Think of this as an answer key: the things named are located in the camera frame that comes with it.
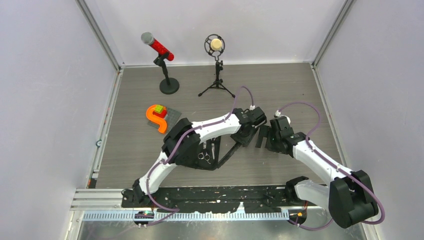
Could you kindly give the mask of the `black tool pouch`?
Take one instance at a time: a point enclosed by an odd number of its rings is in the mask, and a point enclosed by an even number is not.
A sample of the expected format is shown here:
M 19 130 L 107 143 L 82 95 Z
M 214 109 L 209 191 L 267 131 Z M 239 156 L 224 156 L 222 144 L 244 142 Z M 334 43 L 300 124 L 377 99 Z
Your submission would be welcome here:
M 214 171 L 218 168 L 221 137 L 213 137 L 200 144 L 196 150 L 196 156 L 189 156 L 181 160 L 179 165 L 196 169 Z

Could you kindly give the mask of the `silver thinning scissors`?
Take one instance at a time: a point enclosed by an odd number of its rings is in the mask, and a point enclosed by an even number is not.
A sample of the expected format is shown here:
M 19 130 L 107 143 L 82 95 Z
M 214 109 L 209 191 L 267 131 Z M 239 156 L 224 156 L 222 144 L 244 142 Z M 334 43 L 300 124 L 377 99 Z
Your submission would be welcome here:
M 207 140 L 199 145 L 199 160 L 204 160 L 208 165 L 215 162 L 215 143 L 212 140 Z

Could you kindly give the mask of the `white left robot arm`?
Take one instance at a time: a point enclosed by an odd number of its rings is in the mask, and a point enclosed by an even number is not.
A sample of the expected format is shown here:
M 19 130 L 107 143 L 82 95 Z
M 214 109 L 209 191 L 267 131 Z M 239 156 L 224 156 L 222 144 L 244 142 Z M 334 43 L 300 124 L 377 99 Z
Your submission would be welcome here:
M 154 165 L 143 176 L 134 181 L 134 200 L 141 207 L 153 202 L 155 193 L 163 180 L 177 166 L 214 171 L 222 167 L 240 148 L 247 147 L 256 132 L 267 121 L 260 107 L 235 108 L 231 112 L 205 121 L 180 119 L 163 139 L 161 152 Z M 204 142 L 219 140 L 230 135 L 234 146 L 220 159 L 201 158 L 200 147 Z

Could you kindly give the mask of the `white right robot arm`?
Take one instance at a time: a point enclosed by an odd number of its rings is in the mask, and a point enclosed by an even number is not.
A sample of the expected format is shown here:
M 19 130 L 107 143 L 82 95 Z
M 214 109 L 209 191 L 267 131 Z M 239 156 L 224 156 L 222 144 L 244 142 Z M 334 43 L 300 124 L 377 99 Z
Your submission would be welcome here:
M 291 205 L 307 201 L 322 207 L 344 229 L 380 214 L 369 175 L 339 164 L 307 134 L 295 133 L 288 117 L 279 116 L 271 119 L 269 126 L 261 126 L 256 147 L 261 147 L 263 140 L 267 150 L 300 161 L 324 182 L 318 184 L 306 176 L 287 181 L 285 198 Z

